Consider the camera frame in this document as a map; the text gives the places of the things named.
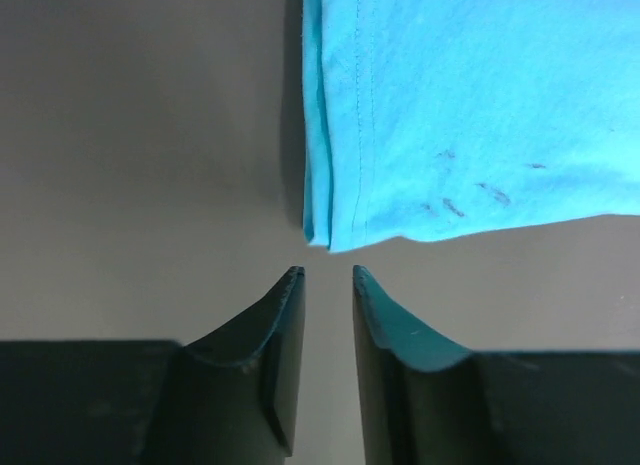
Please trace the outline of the bright cyan t shirt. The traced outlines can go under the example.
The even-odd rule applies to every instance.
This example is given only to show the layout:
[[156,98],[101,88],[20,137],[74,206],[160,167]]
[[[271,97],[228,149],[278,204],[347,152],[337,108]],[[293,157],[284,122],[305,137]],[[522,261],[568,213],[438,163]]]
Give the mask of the bright cyan t shirt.
[[333,253],[639,212],[639,0],[303,0]]

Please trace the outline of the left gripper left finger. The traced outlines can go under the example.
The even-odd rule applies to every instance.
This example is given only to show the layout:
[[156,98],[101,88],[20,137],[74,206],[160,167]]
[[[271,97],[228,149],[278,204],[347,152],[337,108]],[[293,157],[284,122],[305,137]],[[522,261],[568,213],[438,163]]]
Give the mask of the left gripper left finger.
[[282,464],[295,440],[305,271],[289,268],[257,302],[171,361],[144,464]]

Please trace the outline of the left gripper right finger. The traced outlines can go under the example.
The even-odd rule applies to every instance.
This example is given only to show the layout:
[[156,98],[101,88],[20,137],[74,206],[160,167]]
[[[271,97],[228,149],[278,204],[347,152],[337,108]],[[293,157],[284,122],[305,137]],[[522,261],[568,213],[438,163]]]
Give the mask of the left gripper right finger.
[[480,374],[465,347],[352,271],[353,325],[368,464],[502,464]]

